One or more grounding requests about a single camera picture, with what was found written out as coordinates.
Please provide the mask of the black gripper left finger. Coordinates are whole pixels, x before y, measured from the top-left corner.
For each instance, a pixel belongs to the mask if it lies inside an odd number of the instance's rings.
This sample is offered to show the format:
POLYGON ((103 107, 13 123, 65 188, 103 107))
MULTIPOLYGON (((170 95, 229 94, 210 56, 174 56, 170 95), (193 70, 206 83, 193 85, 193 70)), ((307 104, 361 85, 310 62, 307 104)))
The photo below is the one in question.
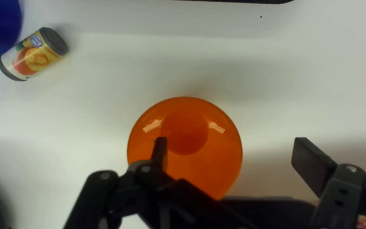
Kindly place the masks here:
POLYGON ((151 154, 151 164, 158 170, 164 170, 166 167, 168 140, 165 137, 158 137, 151 154))

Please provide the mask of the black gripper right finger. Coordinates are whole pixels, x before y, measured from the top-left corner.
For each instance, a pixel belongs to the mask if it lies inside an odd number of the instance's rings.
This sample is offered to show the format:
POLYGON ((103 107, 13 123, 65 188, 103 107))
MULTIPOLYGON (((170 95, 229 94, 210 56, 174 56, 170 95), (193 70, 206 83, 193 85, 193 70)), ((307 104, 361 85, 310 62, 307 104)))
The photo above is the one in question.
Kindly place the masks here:
POLYGON ((337 163, 307 137, 295 139, 291 165, 318 197, 337 168, 337 163))

